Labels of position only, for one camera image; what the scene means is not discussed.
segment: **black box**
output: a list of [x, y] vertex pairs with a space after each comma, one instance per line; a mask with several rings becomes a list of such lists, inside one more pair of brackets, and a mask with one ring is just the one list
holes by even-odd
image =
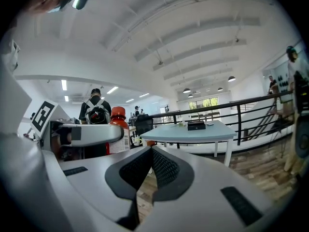
[[194, 130], [203, 130], [206, 129], [206, 125], [204, 121], [192, 121], [188, 122], [188, 131], [194, 131]]

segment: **bottle cap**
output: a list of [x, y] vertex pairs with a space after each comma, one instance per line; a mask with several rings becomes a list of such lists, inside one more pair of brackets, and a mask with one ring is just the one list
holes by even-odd
[[115, 106], [112, 108], [112, 115], [113, 116], [122, 116], [126, 118], [126, 110], [122, 106]]

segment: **mesh grille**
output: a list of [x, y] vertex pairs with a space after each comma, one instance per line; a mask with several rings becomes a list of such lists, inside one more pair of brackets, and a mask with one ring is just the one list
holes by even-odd
[[152, 151], [148, 150], [132, 162], [123, 166], [119, 174], [123, 180], [138, 190], [148, 174], [151, 163]]
[[179, 173], [179, 166], [174, 161], [153, 150], [153, 169], [158, 189], [174, 181]]

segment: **ceiling beam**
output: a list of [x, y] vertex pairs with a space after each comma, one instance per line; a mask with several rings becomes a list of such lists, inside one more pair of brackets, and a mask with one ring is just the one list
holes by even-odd
[[[222, 18], [217, 18], [217, 19], [212, 19], [212, 20], [207, 20], [207, 21], [201, 21], [200, 22], [200, 27], [197, 27], [196, 23], [193, 23], [187, 27], [178, 29], [174, 31], [173, 33], [166, 35], [162, 37], [162, 43], [164, 45], [170, 44], [180, 38], [199, 33], [202, 31], [206, 31], [209, 29], [217, 29], [217, 28], [222, 28], [222, 27], [231, 27], [231, 26], [239, 26], [240, 23], [240, 18], [237, 18], [234, 20], [233, 17], [222, 17]], [[244, 26], [261, 26], [260, 19], [258, 17], [253, 17], [253, 18], [242, 18], [242, 25]], [[162, 47], [162, 43], [159, 40], [156, 40], [147, 48], [149, 48], [152, 52], [160, 49]], [[134, 57], [136, 61], [140, 61], [146, 56], [148, 56], [150, 53], [147, 49], [144, 49], [137, 53]]]
[[179, 85], [179, 84], [200, 80], [204, 77], [209, 77], [209, 76], [213, 76], [213, 75], [217, 75], [217, 74], [223, 74], [223, 73], [230, 73], [232, 71], [233, 71], [232, 68], [226, 68], [226, 69], [221, 69], [221, 70], [217, 70], [217, 71], [207, 72], [207, 73], [202, 74], [202, 75], [196, 75], [196, 76], [192, 76], [192, 77], [189, 77], [189, 78], [182, 79], [180, 81], [172, 82], [170, 84], [170, 86], [173, 87], [173, 86], [176, 86], [176, 85]]
[[[194, 4], [196, 2], [207, 2], [210, 0], [166, 0], [166, 3], [162, 3], [162, 0], [153, 1], [145, 6], [142, 6], [139, 10], [139, 15], [135, 17], [127, 26], [127, 30], [132, 33], [132, 36], [141, 31], [145, 26], [149, 25], [154, 20], [160, 18], [167, 13]], [[252, 0], [270, 6], [274, 5], [273, 0]], [[112, 42], [112, 46], [108, 46], [113, 51], [117, 52], [127, 42], [126, 37], [120, 37]]]
[[[168, 58], [168, 59], [164, 60], [162, 65], [157, 64], [153, 67], [153, 69], [154, 69], [154, 71], [157, 71], [157, 70], [160, 70], [163, 67], [167, 67], [168, 65], [172, 64], [174, 61], [180, 61], [182, 59], [185, 59], [185, 58], [188, 58], [190, 56], [200, 54], [200, 53], [203, 53], [203, 52], [208, 52], [208, 51], [215, 50], [215, 49], [221, 49], [221, 48], [224, 48], [224, 47], [230, 47], [230, 46], [233, 45], [233, 41], [235, 41], [235, 40], [216, 42], [216, 43], [207, 44], [207, 45], [203, 45], [201, 47], [194, 48], [192, 50], [189, 50], [189, 51], [186, 51], [186, 52], [183, 52], [183, 53], [180, 53], [180, 54], [174, 56], [174, 59]], [[240, 39], [235, 44], [235, 46], [246, 45], [246, 44], [247, 44], [247, 41], [245, 39]]]
[[238, 56], [232, 56], [232, 57], [226, 57], [226, 58], [217, 58], [214, 60], [210, 60], [210, 61], [206, 61], [202, 64], [195, 64], [186, 68], [183, 68], [181, 70], [172, 72], [170, 74], [167, 74], [164, 76], [164, 80], [168, 80], [171, 79], [175, 76], [181, 75], [181, 74], [185, 74], [188, 72], [192, 72], [192, 71], [196, 71], [198, 69], [202, 69], [211, 65], [216, 65], [216, 64], [222, 64], [222, 63], [227, 63], [227, 62], [233, 62], [233, 61], [238, 61], [239, 57]]

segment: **window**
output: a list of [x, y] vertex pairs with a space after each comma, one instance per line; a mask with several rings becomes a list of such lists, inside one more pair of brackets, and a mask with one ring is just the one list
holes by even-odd
[[[202, 108], [202, 107], [217, 106], [217, 105], [219, 105], [218, 97], [189, 102], [190, 110]], [[215, 109], [215, 110], [209, 110], [205, 112], [192, 113], [191, 119], [201, 119], [205, 121], [211, 121], [211, 120], [221, 121], [221, 118], [217, 118], [218, 116], [220, 116], [220, 109]]]

